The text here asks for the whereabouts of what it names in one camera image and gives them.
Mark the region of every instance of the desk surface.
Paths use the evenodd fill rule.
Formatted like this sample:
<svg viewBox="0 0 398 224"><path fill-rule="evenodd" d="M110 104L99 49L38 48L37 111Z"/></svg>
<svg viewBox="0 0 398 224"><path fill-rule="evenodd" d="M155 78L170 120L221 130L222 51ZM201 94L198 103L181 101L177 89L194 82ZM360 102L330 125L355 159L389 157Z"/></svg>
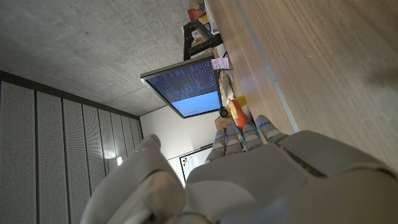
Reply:
<svg viewBox="0 0 398 224"><path fill-rule="evenodd" d="M398 170L398 2L210 1L256 117L331 136Z"/></svg>

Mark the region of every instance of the robotic hand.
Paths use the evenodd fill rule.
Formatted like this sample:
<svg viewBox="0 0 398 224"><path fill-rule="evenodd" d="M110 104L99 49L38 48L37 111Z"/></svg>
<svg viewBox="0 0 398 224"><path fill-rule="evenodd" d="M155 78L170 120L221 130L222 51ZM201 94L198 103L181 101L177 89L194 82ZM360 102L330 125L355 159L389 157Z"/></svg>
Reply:
<svg viewBox="0 0 398 224"><path fill-rule="evenodd" d="M185 189L146 137L95 190L82 223L398 223L398 181L382 162L311 131L282 134L265 116L218 131Z"/></svg>

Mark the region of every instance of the orange object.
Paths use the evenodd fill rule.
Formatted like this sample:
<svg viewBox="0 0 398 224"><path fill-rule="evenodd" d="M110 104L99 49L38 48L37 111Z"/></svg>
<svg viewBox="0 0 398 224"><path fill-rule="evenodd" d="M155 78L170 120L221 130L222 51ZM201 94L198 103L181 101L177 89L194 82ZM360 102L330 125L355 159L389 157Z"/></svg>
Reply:
<svg viewBox="0 0 398 224"><path fill-rule="evenodd" d="M229 102L227 110L231 112L232 117L235 121L236 126L243 133L243 127L249 124L246 119L246 115L243 113L242 106L246 105L246 99L244 96L240 96Z"/></svg>

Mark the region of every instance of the blue joint accent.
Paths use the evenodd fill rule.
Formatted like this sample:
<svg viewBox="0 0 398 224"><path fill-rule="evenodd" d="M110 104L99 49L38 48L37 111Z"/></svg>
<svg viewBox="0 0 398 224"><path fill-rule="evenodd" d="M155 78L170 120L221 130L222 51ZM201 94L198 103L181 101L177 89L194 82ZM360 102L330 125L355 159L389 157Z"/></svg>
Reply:
<svg viewBox="0 0 398 224"><path fill-rule="evenodd" d="M271 122L269 122L269 121L268 121L268 122L265 122L265 123L262 123L262 124L260 124L260 128L263 127L264 125L270 124L270 123L271 123Z"/></svg>

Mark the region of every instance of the white wall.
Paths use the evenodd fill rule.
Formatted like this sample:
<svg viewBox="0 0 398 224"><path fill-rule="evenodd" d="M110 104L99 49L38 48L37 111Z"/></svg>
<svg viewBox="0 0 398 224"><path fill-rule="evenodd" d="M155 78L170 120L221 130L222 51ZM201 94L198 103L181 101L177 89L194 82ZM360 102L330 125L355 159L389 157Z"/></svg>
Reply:
<svg viewBox="0 0 398 224"><path fill-rule="evenodd" d="M170 167L174 170L175 174L177 175L178 179L180 179L181 184L185 186L185 181L184 181L184 176L182 174L182 169L181 169L181 164L180 164L180 158L176 157L173 159L169 159L167 162L169 162Z"/></svg>
<svg viewBox="0 0 398 224"><path fill-rule="evenodd" d="M156 134L166 159L185 154L214 141L218 112L182 119L169 106L140 117L144 136Z"/></svg>

